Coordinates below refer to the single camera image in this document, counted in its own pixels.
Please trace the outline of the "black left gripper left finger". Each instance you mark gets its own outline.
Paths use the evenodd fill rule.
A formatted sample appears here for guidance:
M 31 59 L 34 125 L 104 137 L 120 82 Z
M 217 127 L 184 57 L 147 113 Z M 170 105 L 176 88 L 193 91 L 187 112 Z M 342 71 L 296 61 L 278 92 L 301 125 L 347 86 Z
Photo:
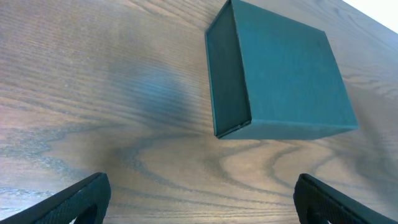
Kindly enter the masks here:
M 1 223 L 102 224 L 110 199 L 108 176 L 97 172 Z

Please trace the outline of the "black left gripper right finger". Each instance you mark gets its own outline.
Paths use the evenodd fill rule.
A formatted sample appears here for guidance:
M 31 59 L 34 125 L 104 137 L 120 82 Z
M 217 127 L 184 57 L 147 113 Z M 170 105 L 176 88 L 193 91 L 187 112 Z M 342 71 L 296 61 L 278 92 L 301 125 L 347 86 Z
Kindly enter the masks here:
M 300 174 L 294 205 L 301 224 L 390 224 L 392 220 L 309 174 Z

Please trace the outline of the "dark green box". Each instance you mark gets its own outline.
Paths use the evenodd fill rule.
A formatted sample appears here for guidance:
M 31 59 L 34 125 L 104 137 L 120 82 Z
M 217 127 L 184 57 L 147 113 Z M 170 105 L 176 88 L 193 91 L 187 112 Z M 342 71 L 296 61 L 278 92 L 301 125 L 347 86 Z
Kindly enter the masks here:
M 217 138 L 312 140 L 358 129 L 324 31 L 226 1 L 205 44 Z

